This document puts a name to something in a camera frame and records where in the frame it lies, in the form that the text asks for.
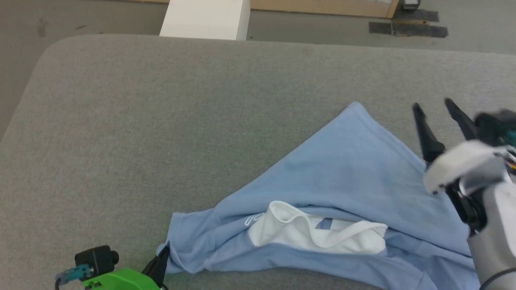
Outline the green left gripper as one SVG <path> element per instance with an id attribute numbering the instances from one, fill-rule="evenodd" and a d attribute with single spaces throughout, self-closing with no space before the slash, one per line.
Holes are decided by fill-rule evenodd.
<path id="1" fill-rule="evenodd" d="M 164 286 L 170 247 L 164 248 L 151 259 L 142 272 L 131 268 L 97 271 L 81 279 L 85 290 L 160 290 Z"/>

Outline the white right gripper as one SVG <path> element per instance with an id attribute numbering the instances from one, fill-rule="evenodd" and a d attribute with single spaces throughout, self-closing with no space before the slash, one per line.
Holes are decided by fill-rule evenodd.
<path id="1" fill-rule="evenodd" d="M 446 98 L 444 102 L 450 117 L 468 141 L 445 152 L 444 144 L 433 134 L 421 106 L 418 103 L 412 105 L 422 157 L 431 164 L 423 178 L 427 191 L 435 193 L 458 182 L 460 194 L 471 195 L 498 183 L 508 183 L 510 175 L 504 158 L 509 156 L 510 147 L 492 147 L 475 140 L 479 133 L 474 121 L 452 99 Z"/>

